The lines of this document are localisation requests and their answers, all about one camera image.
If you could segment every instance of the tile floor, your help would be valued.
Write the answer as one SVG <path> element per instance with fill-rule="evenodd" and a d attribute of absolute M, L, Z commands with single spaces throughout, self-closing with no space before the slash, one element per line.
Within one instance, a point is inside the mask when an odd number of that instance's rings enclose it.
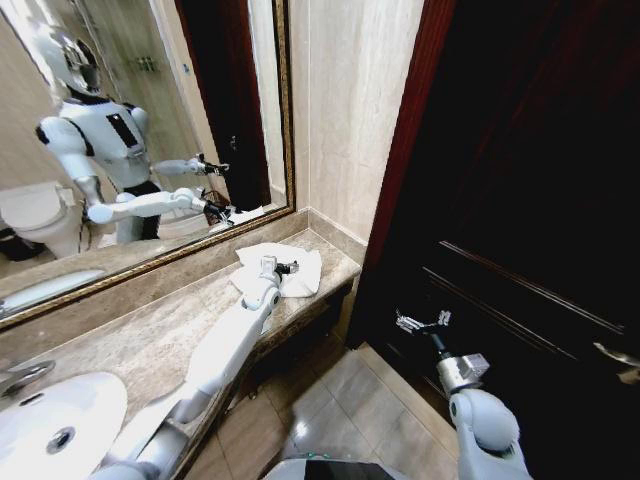
<path fill-rule="evenodd" d="M 308 452 L 375 461 L 415 480 L 457 477 L 453 428 L 368 345 L 333 334 L 285 358 L 242 398 L 187 480 L 252 480 Z"/>

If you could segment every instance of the door handle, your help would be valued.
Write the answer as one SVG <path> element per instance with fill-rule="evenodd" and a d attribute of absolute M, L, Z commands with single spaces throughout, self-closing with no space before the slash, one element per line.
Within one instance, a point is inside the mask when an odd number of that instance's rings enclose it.
<path fill-rule="evenodd" d="M 640 368 L 640 360 L 632 357 L 631 355 L 616 352 L 615 350 L 611 350 L 598 342 L 593 342 L 593 345 L 598 350 L 600 350 L 600 352 L 602 352 L 609 358 L 613 358 L 616 362 L 624 363 L 625 365 L 629 365 L 630 367 Z"/>

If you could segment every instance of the mirror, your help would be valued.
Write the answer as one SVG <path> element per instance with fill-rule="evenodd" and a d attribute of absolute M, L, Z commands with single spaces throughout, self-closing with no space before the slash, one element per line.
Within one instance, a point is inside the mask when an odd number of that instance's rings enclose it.
<path fill-rule="evenodd" d="M 0 0 L 0 319 L 293 210 L 274 6 L 198 3 Z"/>

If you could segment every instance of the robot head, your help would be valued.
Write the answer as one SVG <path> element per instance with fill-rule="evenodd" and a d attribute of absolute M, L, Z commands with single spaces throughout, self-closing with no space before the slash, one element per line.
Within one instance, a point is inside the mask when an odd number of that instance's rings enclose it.
<path fill-rule="evenodd" d="M 43 24 L 36 32 L 35 44 L 53 74 L 69 88 L 85 95 L 100 95 L 98 64 L 86 43 Z"/>

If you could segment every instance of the dark wooden door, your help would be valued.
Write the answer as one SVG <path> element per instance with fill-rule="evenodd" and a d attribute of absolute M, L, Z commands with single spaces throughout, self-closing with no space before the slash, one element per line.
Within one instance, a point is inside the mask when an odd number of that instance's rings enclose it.
<path fill-rule="evenodd" d="M 638 18 L 633 1 L 458 3 L 358 299 L 370 341 L 436 387 L 435 357 L 394 309 L 452 310 L 445 338 L 492 363 L 486 387 L 517 414 L 538 478 L 639 471 L 640 385 L 594 346 L 640 357 Z"/>
<path fill-rule="evenodd" d="M 176 0 L 231 203 L 271 203 L 248 3 Z"/>

